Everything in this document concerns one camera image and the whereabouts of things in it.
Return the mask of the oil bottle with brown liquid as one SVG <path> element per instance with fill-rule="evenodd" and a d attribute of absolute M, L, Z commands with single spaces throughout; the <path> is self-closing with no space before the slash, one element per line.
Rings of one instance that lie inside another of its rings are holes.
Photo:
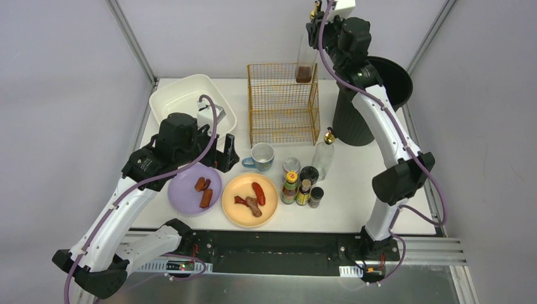
<path fill-rule="evenodd" d="M 306 29 L 300 38 L 298 57 L 295 69 L 295 81 L 305 84 L 312 81 L 313 71 L 317 60 L 317 52 L 309 44 L 309 33 Z"/>

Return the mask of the silver lid shaker jar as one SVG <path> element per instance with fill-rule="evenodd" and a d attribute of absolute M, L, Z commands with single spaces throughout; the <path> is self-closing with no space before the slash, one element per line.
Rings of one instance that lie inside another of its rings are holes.
<path fill-rule="evenodd" d="M 299 159 L 295 157 L 289 157 L 286 158 L 282 163 L 282 178 L 283 180 L 286 179 L 286 175 L 288 172 L 295 172 L 299 173 L 301 170 L 301 163 Z"/>

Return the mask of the yellow cap sauce bottle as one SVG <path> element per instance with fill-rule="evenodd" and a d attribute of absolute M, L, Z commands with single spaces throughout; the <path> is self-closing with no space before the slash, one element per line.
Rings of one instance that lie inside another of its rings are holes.
<path fill-rule="evenodd" d="M 298 192 L 298 174 L 295 171 L 286 173 L 285 181 L 282 187 L 281 200 L 284 204 L 294 203 Z"/>

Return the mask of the black lid round jar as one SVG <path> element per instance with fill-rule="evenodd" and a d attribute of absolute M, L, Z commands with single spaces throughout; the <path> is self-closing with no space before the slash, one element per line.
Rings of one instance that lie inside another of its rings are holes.
<path fill-rule="evenodd" d="M 318 179 L 319 171 L 313 166 L 305 166 L 299 173 L 300 182 L 303 180 L 309 180 L 312 186 L 316 185 Z"/>

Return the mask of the clear oil bottle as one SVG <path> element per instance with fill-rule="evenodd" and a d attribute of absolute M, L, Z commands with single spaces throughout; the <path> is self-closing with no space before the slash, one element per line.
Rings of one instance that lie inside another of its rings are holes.
<path fill-rule="evenodd" d="M 323 181 L 332 165 L 334 159 L 334 142 L 337 137 L 333 133 L 332 127 L 327 128 L 323 140 L 315 146 L 315 153 L 312 158 L 312 167 L 319 173 L 318 181 Z"/>

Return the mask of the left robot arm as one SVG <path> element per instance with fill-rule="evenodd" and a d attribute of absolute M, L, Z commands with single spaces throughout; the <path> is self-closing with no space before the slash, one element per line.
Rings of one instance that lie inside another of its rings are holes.
<path fill-rule="evenodd" d="M 131 246 L 121 247 L 120 242 L 145 206 L 177 174 L 196 164 L 227 172 L 238 162 L 232 135 L 227 134 L 223 151 L 217 149 L 217 126 L 224 117 L 223 110 L 210 108 L 195 117 L 171 113 L 158 133 L 130 155 L 112 197 L 91 228 L 70 249 L 53 256 L 53 263 L 67 274 L 65 303 L 70 301 L 71 283 L 103 300 L 140 266 L 178 248 L 191 229 L 177 219 Z"/>

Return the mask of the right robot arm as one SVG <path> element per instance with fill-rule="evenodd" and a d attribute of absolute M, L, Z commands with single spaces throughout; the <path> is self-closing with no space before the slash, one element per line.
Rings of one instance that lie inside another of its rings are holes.
<path fill-rule="evenodd" d="M 396 214 L 424 185 L 434 167 L 432 153 L 411 140 L 396 116 L 413 90 L 397 63 L 369 56 L 370 23 L 361 18 L 328 20 L 316 12 L 306 25 L 309 46 L 332 66 L 339 93 L 332 121 L 336 137 L 351 146 L 376 142 L 385 169 L 372 180 L 376 202 L 360 232 L 361 252 L 377 253 L 393 240 Z"/>

